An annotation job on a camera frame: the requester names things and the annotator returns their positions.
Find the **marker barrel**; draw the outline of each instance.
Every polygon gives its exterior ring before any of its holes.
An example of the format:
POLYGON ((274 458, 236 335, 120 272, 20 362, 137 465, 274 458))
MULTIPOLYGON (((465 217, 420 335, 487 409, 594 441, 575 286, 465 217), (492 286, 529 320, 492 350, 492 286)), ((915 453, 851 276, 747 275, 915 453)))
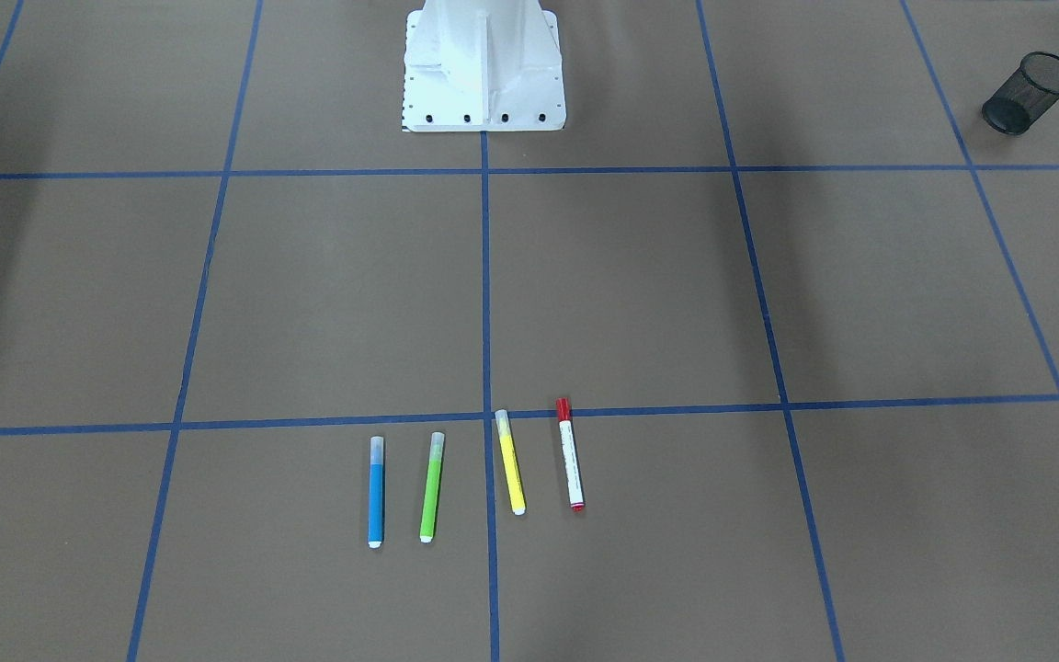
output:
POLYGON ((571 499, 571 511, 582 511, 582 477, 579 473, 579 453, 575 451, 575 425, 571 422, 571 400, 558 398, 554 404, 558 409, 558 432, 562 440, 562 464, 567 469, 567 491, 571 499))
POLYGON ((435 512, 441 503, 441 472, 444 469, 444 432, 432 433, 432 449, 428 454, 428 485, 424 487, 424 517, 419 524, 419 541, 428 544, 435 536, 435 512))
POLYGON ((518 470, 518 453, 513 447, 513 431, 509 429, 509 412, 503 409, 495 412, 497 436, 501 442, 501 461, 505 465, 505 482, 509 486, 509 506, 514 515, 526 514, 526 496, 521 489, 521 472, 518 470))
POLYGON ((371 549, 382 547, 382 464, 385 455, 382 436, 371 436, 370 519, 365 527, 365 543, 371 549))

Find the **red marker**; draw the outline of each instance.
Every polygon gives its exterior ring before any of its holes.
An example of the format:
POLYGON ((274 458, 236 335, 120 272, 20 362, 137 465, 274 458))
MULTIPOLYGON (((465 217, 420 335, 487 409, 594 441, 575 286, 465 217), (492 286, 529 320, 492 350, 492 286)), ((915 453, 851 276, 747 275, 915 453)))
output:
POLYGON ((567 465, 567 491, 571 495, 571 511, 582 511, 582 478, 579 477, 579 457, 575 453, 575 428, 571 424, 571 401, 558 398, 558 431, 562 435, 562 461, 567 465))

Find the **black object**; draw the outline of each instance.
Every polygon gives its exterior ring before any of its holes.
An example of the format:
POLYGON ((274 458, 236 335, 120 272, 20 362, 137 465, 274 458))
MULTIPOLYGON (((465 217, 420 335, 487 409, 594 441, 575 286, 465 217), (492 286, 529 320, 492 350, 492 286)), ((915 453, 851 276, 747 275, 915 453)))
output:
POLYGON ((1024 133, 1059 100, 1059 56, 1041 51, 1024 55, 1021 68, 983 105, 983 119, 1009 136, 1024 133))

